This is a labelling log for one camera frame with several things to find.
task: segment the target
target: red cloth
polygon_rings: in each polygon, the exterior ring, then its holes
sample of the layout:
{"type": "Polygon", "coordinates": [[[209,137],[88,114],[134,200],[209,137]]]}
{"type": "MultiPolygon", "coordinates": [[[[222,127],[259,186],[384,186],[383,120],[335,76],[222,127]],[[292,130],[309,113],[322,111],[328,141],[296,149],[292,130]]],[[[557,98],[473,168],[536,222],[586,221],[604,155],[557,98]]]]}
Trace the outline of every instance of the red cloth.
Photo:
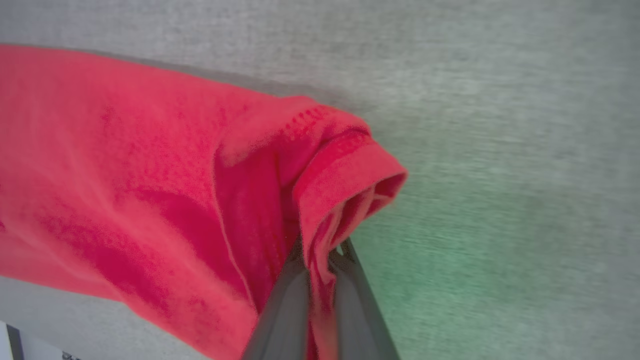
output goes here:
{"type": "Polygon", "coordinates": [[[327,256],[406,170],[306,97],[0,46],[0,275],[122,301],[238,359],[300,229],[311,324],[335,357],[327,256]]]}

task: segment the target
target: red fabric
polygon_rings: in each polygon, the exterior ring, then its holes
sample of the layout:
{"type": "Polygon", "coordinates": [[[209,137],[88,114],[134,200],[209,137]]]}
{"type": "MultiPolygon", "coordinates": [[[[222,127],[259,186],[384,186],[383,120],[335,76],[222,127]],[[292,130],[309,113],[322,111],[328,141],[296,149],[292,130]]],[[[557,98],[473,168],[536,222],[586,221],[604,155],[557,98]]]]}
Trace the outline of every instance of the red fabric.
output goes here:
{"type": "Polygon", "coordinates": [[[0,275],[126,303],[238,359],[300,229],[335,357],[327,256],[406,170],[306,97],[73,51],[0,46],[0,275]]]}

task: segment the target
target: gray fabric surface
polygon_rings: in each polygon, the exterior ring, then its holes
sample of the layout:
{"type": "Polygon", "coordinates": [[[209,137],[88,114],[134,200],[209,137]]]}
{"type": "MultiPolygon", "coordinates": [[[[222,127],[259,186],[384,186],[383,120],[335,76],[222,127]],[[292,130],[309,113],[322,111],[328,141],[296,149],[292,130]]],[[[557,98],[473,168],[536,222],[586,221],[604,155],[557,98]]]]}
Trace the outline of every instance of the gray fabric surface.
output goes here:
{"type": "MultiPolygon", "coordinates": [[[[365,118],[411,172],[354,235],[403,359],[640,358],[640,2],[0,1],[2,42],[365,118]]],[[[0,319],[84,360],[199,356],[120,304],[7,279],[0,319]]]]}

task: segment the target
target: fabric fold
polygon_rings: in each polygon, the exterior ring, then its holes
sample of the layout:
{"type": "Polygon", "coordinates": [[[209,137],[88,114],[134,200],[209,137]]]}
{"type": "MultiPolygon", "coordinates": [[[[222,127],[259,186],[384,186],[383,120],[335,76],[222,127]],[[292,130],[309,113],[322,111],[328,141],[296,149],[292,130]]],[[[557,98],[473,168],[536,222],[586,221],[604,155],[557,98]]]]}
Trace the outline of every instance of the fabric fold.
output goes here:
{"type": "Polygon", "coordinates": [[[296,237],[314,356],[335,358],[329,251],[406,170],[306,97],[0,45],[0,275],[121,301],[238,359],[296,237]]]}

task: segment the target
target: red garment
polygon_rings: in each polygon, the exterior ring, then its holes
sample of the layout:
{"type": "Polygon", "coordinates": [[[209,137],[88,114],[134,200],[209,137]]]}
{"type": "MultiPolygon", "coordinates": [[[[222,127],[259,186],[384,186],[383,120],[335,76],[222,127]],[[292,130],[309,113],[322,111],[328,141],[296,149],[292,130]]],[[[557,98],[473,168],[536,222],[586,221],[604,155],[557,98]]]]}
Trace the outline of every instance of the red garment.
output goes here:
{"type": "Polygon", "coordinates": [[[328,252],[405,178],[306,97],[0,46],[0,275],[122,301],[215,360],[240,357],[300,229],[335,357],[328,252]]]}

